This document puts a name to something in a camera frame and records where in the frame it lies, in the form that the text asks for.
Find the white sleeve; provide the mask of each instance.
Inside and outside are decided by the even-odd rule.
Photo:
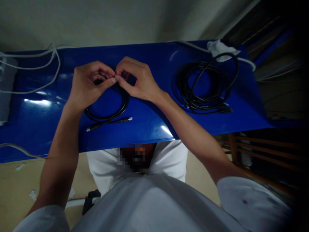
[[[58,205],[37,209],[24,218],[13,232],[67,232],[70,231],[63,208]]]
[[[291,209],[267,188],[242,177],[225,177],[217,183],[222,208],[244,228],[267,232],[282,228]]]

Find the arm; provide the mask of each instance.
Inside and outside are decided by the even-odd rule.
[[[135,86],[131,86],[120,76],[123,72],[131,73],[137,78]],[[221,178],[228,176],[247,178],[227,158],[218,142],[182,110],[168,93],[158,87],[146,64],[125,57],[118,64],[116,74],[115,78],[120,86],[131,96],[151,101],[165,114],[181,141],[201,161],[216,184]]]
[[[65,208],[78,163],[80,117],[86,107],[116,82],[113,75],[115,72],[110,67],[98,61],[75,68],[71,93],[43,166],[40,192],[27,215],[47,205]],[[95,79],[104,82],[95,85]]]

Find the blue tabletop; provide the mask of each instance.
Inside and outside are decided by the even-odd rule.
[[[206,48],[207,41],[193,43]],[[246,50],[240,50],[238,56],[247,59]],[[59,50],[58,53],[61,68],[55,83],[36,93],[12,95],[9,121],[0,127],[0,144],[15,143],[36,155],[48,153],[62,108],[70,93],[76,66],[99,60],[115,69],[124,56],[132,57],[148,64],[159,87],[179,103],[175,96],[178,91],[175,80],[181,69],[189,62],[211,59],[210,54],[175,42],[71,48]],[[49,59],[50,54],[40,58],[17,60],[20,67],[37,67],[46,64]],[[230,78],[233,77],[235,64],[232,60],[213,64]],[[19,70],[15,78],[14,91],[30,91],[45,85],[52,80],[57,67],[58,61],[54,59],[51,65],[44,69]],[[205,74],[200,78],[195,91],[202,93],[208,88],[209,78]],[[271,127],[266,118],[254,73],[247,63],[239,62],[239,75],[232,85],[227,103],[233,109],[232,113],[189,115],[212,135]],[[96,115],[107,116],[116,112],[120,106],[120,92],[113,86],[105,91],[90,109]],[[86,128],[93,122],[83,114],[80,122],[79,151],[178,139],[166,117],[150,102],[130,97],[127,110],[119,118],[131,116],[133,120],[127,123],[104,125],[97,130],[86,132]],[[29,158],[13,148],[0,149],[0,162]]]

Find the person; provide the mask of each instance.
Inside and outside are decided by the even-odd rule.
[[[128,73],[137,78],[135,86],[122,77]],[[96,79],[103,82],[95,85]],[[102,198],[72,231],[273,231],[288,219],[289,207],[227,158],[218,142],[159,88],[148,65],[124,57],[116,72],[99,61],[75,68],[38,198],[15,232],[70,230],[64,208],[78,162],[80,118],[116,82],[132,97],[155,104],[180,140],[158,143],[145,175],[119,168],[117,149],[88,152]],[[187,149],[217,185],[221,207],[185,184]]]

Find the white wall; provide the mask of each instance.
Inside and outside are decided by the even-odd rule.
[[[251,1],[2,0],[0,50],[37,50],[50,42],[87,47],[209,39]]]

